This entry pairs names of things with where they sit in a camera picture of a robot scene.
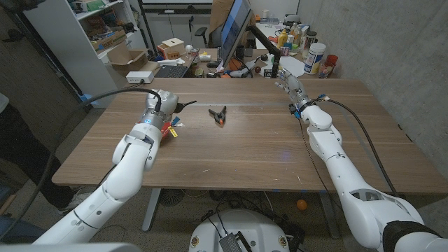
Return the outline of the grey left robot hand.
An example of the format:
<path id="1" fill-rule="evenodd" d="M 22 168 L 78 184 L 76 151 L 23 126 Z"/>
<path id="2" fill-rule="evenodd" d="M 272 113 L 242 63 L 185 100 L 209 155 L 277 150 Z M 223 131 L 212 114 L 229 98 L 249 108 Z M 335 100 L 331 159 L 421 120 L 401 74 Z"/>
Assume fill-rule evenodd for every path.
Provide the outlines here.
<path id="1" fill-rule="evenodd" d="M 172 119 L 172 114 L 174 113 L 179 97 L 170 91 L 165 90 L 156 90 L 153 89 L 154 92 L 158 93 L 161 98 L 161 106 L 158 112 L 155 112 L 155 107 L 159 99 L 151 93 L 146 95 L 146 109 L 144 113 L 148 114 L 156 114 L 160 116 L 165 122 L 168 122 Z"/>

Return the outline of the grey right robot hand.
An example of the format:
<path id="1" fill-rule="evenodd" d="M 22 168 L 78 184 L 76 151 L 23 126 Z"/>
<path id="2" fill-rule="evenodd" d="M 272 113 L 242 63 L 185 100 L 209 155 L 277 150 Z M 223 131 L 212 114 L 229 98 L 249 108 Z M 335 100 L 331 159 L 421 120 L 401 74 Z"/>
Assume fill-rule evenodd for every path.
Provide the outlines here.
<path id="1" fill-rule="evenodd" d="M 287 69 L 278 70 L 277 77 L 279 81 L 275 83 L 276 86 L 288 94 L 290 100 L 298 109 L 312 101 L 308 97 L 303 83 L 290 71 Z"/>

